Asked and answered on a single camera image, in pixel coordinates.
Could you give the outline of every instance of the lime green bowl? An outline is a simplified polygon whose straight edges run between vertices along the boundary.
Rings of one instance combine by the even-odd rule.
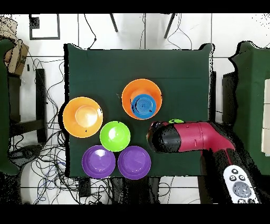
[[[111,152],[125,149],[130,142],[130,131],[122,122],[108,122],[100,131],[100,142]]]

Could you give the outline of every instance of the black nozzle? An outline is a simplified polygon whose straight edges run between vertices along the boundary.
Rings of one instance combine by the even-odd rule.
[[[173,124],[159,125],[148,132],[148,143],[155,152],[178,152],[181,138]]]

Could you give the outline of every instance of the chair leg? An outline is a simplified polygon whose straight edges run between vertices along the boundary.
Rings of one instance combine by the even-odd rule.
[[[112,14],[112,13],[110,13],[110,16],[111,16],[111,19],[112,19],[112,24],[113,24],[114,30],[115,30],[116,32],[118,32],[118,29],[117,29],[117,26],[116,26],[116,23],[115,23],[115,20],[114,20],[113,14]]]
[[[172,13],[172,14],[171,14],[171,19],[170,19],[170,22],[169,22],[169,24],[168,24],[168,27],[167,27],[167,30],[166,30],[166,33],[165,33],[164,39],[166,39],[166,38],[167,38],[167,36],[168,36],[168,33],[169,33],[169,31],[170,31],[170,28],[171,28],[171,25],[172,25],[173,19],[175,18],[175,15],[176,15],[176,13]]]

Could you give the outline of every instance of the white floor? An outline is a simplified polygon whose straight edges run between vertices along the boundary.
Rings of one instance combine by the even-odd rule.
[[[114,31],[109,14],[87,14],[86,17],[91,25],[93,32],[97,36],[97,41],[93,49],[139,49],[141,34],[144,29],[142,22],[142,13],[132,14],[114,14],[118,27],[118,33]],[[178,23],[178,15],[175,17],[171,26],[169,35],[172,34]],[[40,14],[32,15],[40,17],[40,29],[33,31],[33,37],[48,37],[57,35],[56,15]],[[62,80],[60,70],[63,72],[63,44],[73,43],[81,48],[88,48],[94,39],[94,35],[89,29],[83,14],[60,14],[60,40],[31,40],[29,37],[29,18],[26,14],[11,15],[12,19],[18,22],[17,37],[22,39],[28,45],[29,52],[33,59],[42,61],[42,66],[46,73],[47,89]],[[146,49],[176,49],[177,47],[170,44],[164,39],[170,15],[164,14],[147,14],[146,23]],[[214,70],[217,72],[216,87],[216,110],[222,112],[222,75],[234,71],[233,65],[229,62],[228,57],[236,52],[237,45],[240,41],[253,41],[258,47],[264,48],[270,43],[270,16],[269,14],[182,14],[180,29],[186,33],[192,41],[192,50],[197,50],[204,43],[213,43],[214,51]],[[178,30],[169,39],[182,49],[190,49],[189,39]],[[144,35],[141,41],[141,48],[144,48]],[[35,119],[35,72],[33,71],[33,60],[28,55],[26,64],[30,65],[30,71],[26,67],[21,76],[21,120],[27,121]],[[60,108],[64,103],[64,83],[56,85],[50,89],[50,95]],[[53,117],[53,107],[47,105],[47,120]],[[217,121],[221,122],[221,113],[216,113]],[[20,136],[15,137],[15,142],[20,140]],[[19,146],[37,143],[36,133],[24,134],[24,140]],[[32,168],[41,175],[40,170],[35,163]],[[28,164],[22,174],[22,198],[24,201],[33,203],[37,199],[37,186],[42,179],[31,169],[31,163]],[[161,203],[200,203],[197,177],[162,177],[161,182],[171,185],[170,198],[169,194],[160,197]],[[160,184],[160,195],[168,192],[166,184]],[[47,198],[40,204],[52,203],[53,199],[59,192],[57,189],[47,190]],[[54,204],[76,204],[69,191],[63,191],[58,196],[58,201]]]

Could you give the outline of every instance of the white remote control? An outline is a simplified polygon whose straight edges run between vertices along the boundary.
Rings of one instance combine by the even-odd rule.
[[[245,171],[236,165],[228,166],[223,173],[233,203],[259,203]]]

